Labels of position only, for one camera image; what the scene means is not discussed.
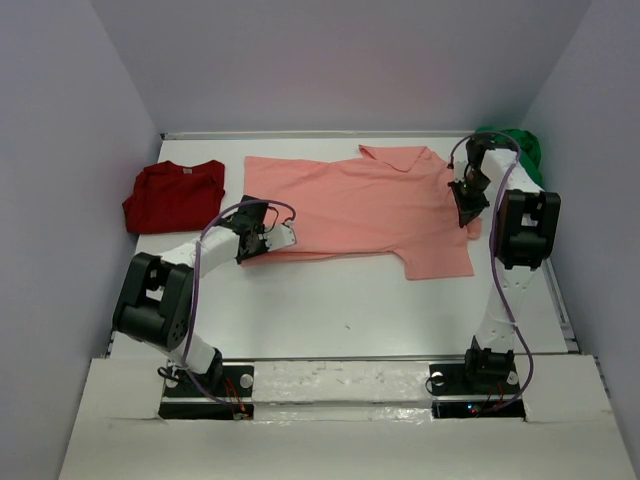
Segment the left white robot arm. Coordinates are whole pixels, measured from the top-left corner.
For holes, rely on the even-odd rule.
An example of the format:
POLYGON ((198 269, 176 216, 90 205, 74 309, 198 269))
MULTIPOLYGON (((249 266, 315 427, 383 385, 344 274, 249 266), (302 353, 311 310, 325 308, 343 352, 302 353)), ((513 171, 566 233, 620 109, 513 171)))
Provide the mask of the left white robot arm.
POLYGON ((134 255, 116 303, 113 330, 161 352, 209 398, 223 378, 223 357, 195 333, 199 283, 223 263, 268 251, 269 209, 269 201, 244 196, 180 247, 134 255))

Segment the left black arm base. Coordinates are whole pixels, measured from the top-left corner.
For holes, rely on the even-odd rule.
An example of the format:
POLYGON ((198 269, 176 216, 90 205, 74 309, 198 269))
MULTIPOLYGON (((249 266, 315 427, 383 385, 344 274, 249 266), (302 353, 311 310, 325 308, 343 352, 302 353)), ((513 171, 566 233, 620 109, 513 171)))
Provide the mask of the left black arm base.
POLYGON ((165 420, 251 420, 254 416, 253 363, 224 361, 212 373, 189 374, 167 361, 158 415, 165 420))

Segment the pink t-shirt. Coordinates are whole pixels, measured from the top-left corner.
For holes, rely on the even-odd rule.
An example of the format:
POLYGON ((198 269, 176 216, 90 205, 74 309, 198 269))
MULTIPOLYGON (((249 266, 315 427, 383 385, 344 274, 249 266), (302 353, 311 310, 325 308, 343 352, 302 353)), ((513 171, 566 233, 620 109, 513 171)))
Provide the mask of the pink t-shirt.
POLYGON ((446 162, 426 146, 359 151, 335 162, 246 157, 245 194, 297 212, 296 244, 253 264, 394 254, 409 280, 473 276, 468 244, 482 225, 460 226, 446 162))

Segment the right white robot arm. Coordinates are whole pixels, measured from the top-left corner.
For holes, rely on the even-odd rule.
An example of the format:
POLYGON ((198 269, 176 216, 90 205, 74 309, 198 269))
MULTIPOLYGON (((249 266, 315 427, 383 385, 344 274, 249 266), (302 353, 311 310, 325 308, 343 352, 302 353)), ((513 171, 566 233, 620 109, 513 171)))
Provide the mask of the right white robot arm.
POLYGON ((561 198, 527 170, 524 151, 495 131, 457 143, 466 151, 461 176, 449 183, 461 227, 492 209, 489 254, 493 286, 481 324, 465 353, 462 381, 471 387, 509 379, 514 345, 523 341, 516 316, 533 274, 553 250, 561 198))

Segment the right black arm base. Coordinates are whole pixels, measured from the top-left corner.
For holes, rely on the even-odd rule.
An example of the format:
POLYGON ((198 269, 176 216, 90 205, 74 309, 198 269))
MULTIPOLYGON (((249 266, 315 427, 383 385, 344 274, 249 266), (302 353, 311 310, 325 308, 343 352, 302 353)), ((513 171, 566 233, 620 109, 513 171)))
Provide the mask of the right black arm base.
POLYGON ((436 419, 525 417, 512 351, 498 353, 476 344, 462 361, 429 366, 425 388, 436 419))

